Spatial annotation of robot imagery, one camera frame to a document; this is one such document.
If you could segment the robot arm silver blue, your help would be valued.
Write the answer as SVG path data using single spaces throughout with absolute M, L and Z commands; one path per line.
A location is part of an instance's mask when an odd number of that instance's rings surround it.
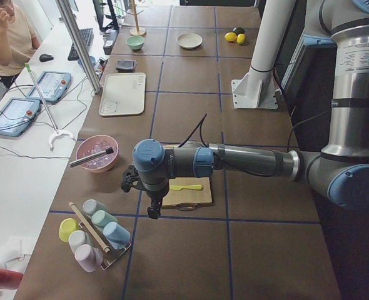
M 265 151 L 186 141 L 166 149 L 145 139 L 135 145 L 123 173 L 124 192 L 151 198 L 148 216 L 160 217 L 173 178 L 205 178 L 214 170 L 305 180 L 345 209 L 369 206 L 369 1 L 308 1 L 305 44 L 336 44 L 328 144 L 320 152 Z

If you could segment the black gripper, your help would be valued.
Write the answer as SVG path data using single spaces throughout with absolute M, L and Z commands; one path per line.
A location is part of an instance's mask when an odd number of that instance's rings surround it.
M 158 191 L 150 191 L 151 207 L 148 207 L 148 217 L 151 219 L 159 218 L 159 209 L 162 207 L 163 198 L 165 197 L 165 188 Z

